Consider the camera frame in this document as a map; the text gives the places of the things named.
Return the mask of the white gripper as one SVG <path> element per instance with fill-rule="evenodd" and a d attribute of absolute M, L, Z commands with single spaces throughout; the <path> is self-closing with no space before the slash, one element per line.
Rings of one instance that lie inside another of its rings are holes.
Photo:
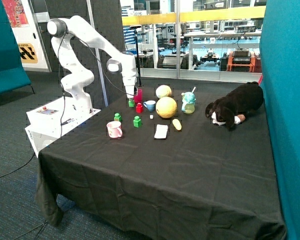
<path fill-rule="evenodd" d="M 136 92 L 136 76 L 123 76 L 122 77 L 123 85 L 125 87 L 125 94 L 127 98 L 134 98 Z"/>

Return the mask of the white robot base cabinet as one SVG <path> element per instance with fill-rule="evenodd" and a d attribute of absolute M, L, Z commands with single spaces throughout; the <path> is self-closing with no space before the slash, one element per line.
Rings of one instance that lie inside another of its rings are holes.
<path fill-rule="evenodd" d="M 29 126 L 25 128 L 36 156 L 51 143 L 98 114 L 96 108 L 82 108 L 73 97 L 60 97 L 26 113 Z"/>

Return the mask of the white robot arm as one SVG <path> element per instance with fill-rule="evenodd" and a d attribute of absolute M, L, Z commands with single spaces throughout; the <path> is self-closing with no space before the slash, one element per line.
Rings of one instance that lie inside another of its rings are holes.
<path fill-rule="evenodd" d="M 121 74 L 126 97 L 131 100 L 137 93 L 137 67 L 131 52 L 119 51 L 106 38 L 99 34 L 86 20 L 75 15 L 71 18 L 53 18 L 47 23 L 52 36 L 51 45 L 60 65 L 70 73 L 61 79 L 62 88 L 72 96 L 74 109 L 83 113 L 93 110 L 90 95 L 84 87 L 94 81 L 92 66 L 84 59 L 93 49 L 109 55 L 107 70 Z"/>

